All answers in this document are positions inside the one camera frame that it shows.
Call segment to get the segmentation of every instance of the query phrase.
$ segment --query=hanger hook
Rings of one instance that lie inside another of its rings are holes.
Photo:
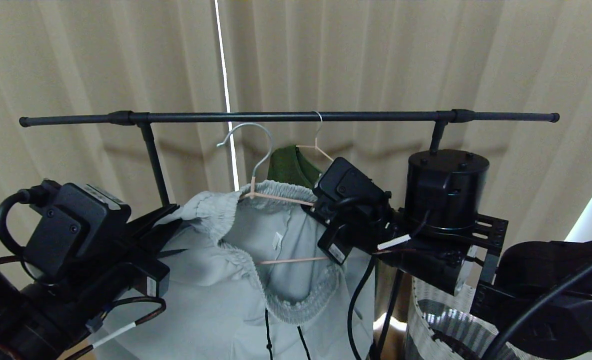
[[[243,126],[257,126],[258,128],[261,128],[266,133],[267,140],[269,141],[269,150],[268,150],[267,154],[261,159],[261,161],[258,161],[258,163],[254,166],[254,170],[252,170],[252,178],[255,178],[256,170],[258,169],[258,167],[260,166],[260,164],[262,164],[263,162],[265,162],[271,156],[271,152],[273,151],[273,137],[271,137],[271,132],[269,132],[269,130],[267,130],[266,127],[260,125],[259,123],[255,123],[255,122],[244,122],[244,123],[240,123],[239,125],[236,125],[236,127],[234,127],[233,129],[231,129],[227,133],[227,136],[225,136],[225,139],[221,143],[216,144],[216,146],[218,148],[220,148],[220,147],[224,146],[225,144],[227,144],[227,141],[229,140],[229,137],[231,137],[231,135],[236,130],[238,130],[239,128],[241,128]]]
[[[314,111],[314,112],[316,114],[318,114],[318,116],[320,117],[320,125],[318,126],[318,130],[316,130],[316,136],[314,136],[314,139],[318,139],[318,133],[323,128],[323,116],[318,111]]]

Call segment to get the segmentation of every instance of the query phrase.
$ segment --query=white hanger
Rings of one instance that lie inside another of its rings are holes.
[[[318,116],[320,116],[320,126],[318,126],[318,130],[316,130],[316,137],[314,137],[314,146],[311,146],[311,145],[296,145],[296,148],[310,148],[310,149],[315,149],[318,152],[320,152],[322,155],[325,155],[325,157],[332,162],[332,161],[334,161],[334,159],[332,157],[330,157],[330,155],[327,155],[326,152],[324,152],[321,148],[318,147],[318,133],[323,128],[323,116],[318,111],[314,111],[314,112],[316,114],[318,114]]]
[[[263,162],[265,162],[271,155],[271,152],[273,151],[273,137],[271,137],[271,133],[269,132],[269,130],[267,130],[266,127],[259,125],[258,123],[254,123],[254,122],[244,122],[241,123],[239,125],[236,125],[236,127],[234,127],[233,129],[231,129],[230,132],[227,133],[227,136],[225,136],[225,139],[219,143],[218,145],[216,145],[218,148],[220,148],[221,146],[224,146],[227,141],[229,140],[229,137],[231,137],[231,135],[238,130],[239,128],[243,127],[243,126],[257,126],[258,128],[261,128],[262,130],[264,130],[264,132],[267,135],[267,140],[269,141],[269,150],[267,152],[267,154],[261,159],[261,161],[259,161],[255,166],[254,166],[254,170],[252,170],[252,189],[248,194],[244,194],[243,196],[241,196],[241,199],[244,198],[254,198],[254,197],[258,197],[258,198],[266,198],[266,199],[274,199],[274,200],[282,200],[282,201],[287,201],[289,203],[297,203],[297,204],[302,204],[302,205],[307,205],[308,207],[313,207],[314,204],[311,202],[306,202],[306,201],[301,201],[301,200],[296,200],[295,198],[288,198],[288,197],[281,197],[281,196],[273,196],[272,194],[263,194],[263,193],[257,193],[255,192],[255,173],[256,170],[258,170],[258,167],[260,166],[260,164],[262,164]]]

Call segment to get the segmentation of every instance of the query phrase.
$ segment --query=drawstring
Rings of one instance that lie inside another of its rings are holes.
[[[264,325],[267,328],[267,350],[269,351],[269,359],[273,360],[273,352],[271,351],[271,337],[269,336],[269,311],[267,308],[264,309]],[[302,334],[302,328],[300,328],[300,326],[298,326],[298,334],[300,335],[302,346],[305,348],[305,353],[307,353],[307,360],[311,360],[309,349],[307,349],[307,343],[305,342],[305,336]]]
[[[305,348],[305,353],[307,353],[307,360],[311,360],[311,356],[309,355],[309,349],[307,349],[305,337],[302,335],[302,328],[300,328],[300,326],[298,326],[298,333],[300,334],[300,341],[302,342],[302,346]]]
[[[269,351],[269,359],[273,360],[273,353],[271,352],[271,338],[269,337],[269,311],[264,309],[264,325],[267,328],[267,350]]]

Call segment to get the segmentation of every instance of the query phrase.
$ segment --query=mesh basket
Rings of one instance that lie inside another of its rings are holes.
[[[477,360],[498,333],[468,313],[475,289],[451,296],[414,278],[405,343],[406,360]],[[498,360],[540,360],[506,344]]]

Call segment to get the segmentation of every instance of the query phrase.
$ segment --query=horizontal bar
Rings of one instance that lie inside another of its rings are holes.
[[[522,114],[521,112],[473,112],[451,111],[367,111],[367,112],[131,112],[116,111],[111,114],[82,116],[22,117],[23,127],[69,124],[116,124],[140,123],[281,123],[281,122],[330,122],[354,121],[445,121],[464,123],[471,120],[548,121],[554,123],[558,114]]]

